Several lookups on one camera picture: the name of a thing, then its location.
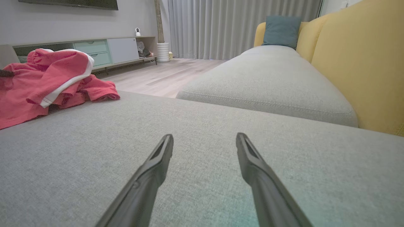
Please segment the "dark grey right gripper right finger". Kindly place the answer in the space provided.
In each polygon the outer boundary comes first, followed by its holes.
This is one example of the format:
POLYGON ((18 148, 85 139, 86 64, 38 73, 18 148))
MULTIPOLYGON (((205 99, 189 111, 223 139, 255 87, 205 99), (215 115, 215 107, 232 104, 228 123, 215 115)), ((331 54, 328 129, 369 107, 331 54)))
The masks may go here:
POLYGON ((236 147, 241 175, 252 190, 259 225, 311 227, 303 210, 246 134, 237 134, 236 147))

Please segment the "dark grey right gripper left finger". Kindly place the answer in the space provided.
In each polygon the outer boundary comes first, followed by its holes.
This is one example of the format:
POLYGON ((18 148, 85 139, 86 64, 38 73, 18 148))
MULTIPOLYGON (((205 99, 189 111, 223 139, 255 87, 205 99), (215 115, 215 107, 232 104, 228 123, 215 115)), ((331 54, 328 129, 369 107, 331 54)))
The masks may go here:
POLYGON ((164 135, 102 215, 97 227, 147 227, 157 191, 163 184, 174 139, 164 135))

